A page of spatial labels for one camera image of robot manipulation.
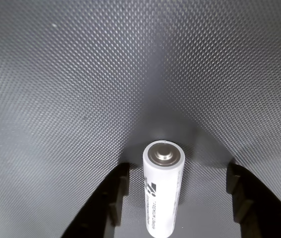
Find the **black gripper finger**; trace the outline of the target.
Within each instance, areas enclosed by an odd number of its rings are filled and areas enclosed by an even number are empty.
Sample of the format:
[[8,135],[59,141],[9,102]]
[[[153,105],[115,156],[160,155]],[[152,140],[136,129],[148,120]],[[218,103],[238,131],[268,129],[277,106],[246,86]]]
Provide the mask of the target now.
[[226,192],[242,238],[281,238],[281,201],[245,167],[229,163]]
[[113,238],[129,194],[129,163],[112,169],[63,233],[63,238]]

